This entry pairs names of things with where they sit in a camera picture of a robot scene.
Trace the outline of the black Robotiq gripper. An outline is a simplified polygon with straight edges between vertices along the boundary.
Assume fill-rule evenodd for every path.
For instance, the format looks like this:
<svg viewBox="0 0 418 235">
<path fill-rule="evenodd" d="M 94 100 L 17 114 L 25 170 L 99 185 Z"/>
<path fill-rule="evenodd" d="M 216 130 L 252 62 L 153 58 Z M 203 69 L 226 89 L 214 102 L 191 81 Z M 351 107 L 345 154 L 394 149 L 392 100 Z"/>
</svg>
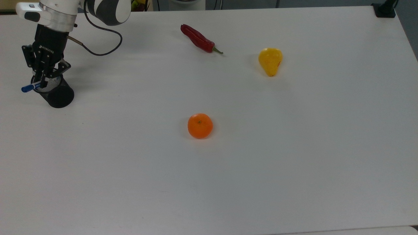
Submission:
<svg viewBox="0 0 418 235">
<path fill-rule="evenodd" d="M 69 32 L 55 31 L 44 25 L 37 25 L 33 44 L 22 46 L 27 67 L 33 72 L 33 82 L 39 82 L 40 86 L 47 86 L 48 82 L 71 68 L 71 65 L 63 59 L 68 35 Z M 43 58 L 47 55 L 50 56 L 50 63 L 58 63 L 57 68 L 46 67 Z"/>
</svg>

